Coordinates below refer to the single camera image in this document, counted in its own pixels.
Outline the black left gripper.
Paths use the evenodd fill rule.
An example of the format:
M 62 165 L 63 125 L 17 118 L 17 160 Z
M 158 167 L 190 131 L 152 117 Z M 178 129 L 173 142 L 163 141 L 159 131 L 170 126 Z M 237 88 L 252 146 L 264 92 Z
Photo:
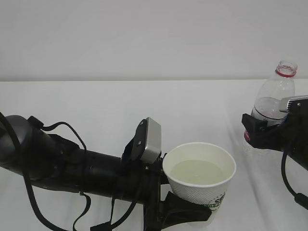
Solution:
M 168 184 L 167 177 L 162 170 L 162 153 L 145 168 L 146 183 L 145 201 L 143 204 L 143 230 L 160 231 L 162 229 L 189 222 L 208 221 L 212 211 L 205 205 L 186 201 L 168 192 L 161 202 L 161 179 Z

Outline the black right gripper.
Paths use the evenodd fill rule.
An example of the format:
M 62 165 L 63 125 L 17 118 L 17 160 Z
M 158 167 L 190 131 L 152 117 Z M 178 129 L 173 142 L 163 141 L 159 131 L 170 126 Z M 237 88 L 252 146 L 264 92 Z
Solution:
M 308 150 L 308 115 L 289 114 L 280 125 L 268 126 L 267 120 L 259 120 L 249 114 L 242 115 L 245 128 L 244 140 L 253 148 L 284 151 Z

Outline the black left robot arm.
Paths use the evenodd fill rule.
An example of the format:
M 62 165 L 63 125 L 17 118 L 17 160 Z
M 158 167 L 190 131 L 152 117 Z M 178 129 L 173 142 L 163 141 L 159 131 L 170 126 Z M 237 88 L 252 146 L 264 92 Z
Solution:
M 37 118 L 18 115 L 0 117 L 0 165 L 24 178 L 28 198 L 38 220 L 53 231 L 58 226 L 41 213 L 34 187 L 51 191 L 79 193 L 91 205 L 90 194 L 125 200 L 130 206 L 117 221 L 92 226 L 93 231 L 111 231 L 120 226 L 136 204 L 143 206 L 143 228 L 160 231 L 186 222 L 207 221 L 209 207 L 188 202 L 169 192 L 161 199 L 161 186 L 167 184 L 161 156 L 161 126 L 143 119 L 121 157 L 90 151 L 83 141 L 74 143 L 53 133 L 59 126 L 45 126 Z

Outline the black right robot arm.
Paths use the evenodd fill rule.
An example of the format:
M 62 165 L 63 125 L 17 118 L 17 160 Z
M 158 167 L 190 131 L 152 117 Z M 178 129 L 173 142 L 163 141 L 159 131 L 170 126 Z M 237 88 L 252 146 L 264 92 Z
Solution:
M 257 149 L 287 151 L 287 155 L 304 169 L 308 168 L 308 117 L 288 114 L 285 120 L 269 125 L 249 114 L 243 114 L 244 138 Z

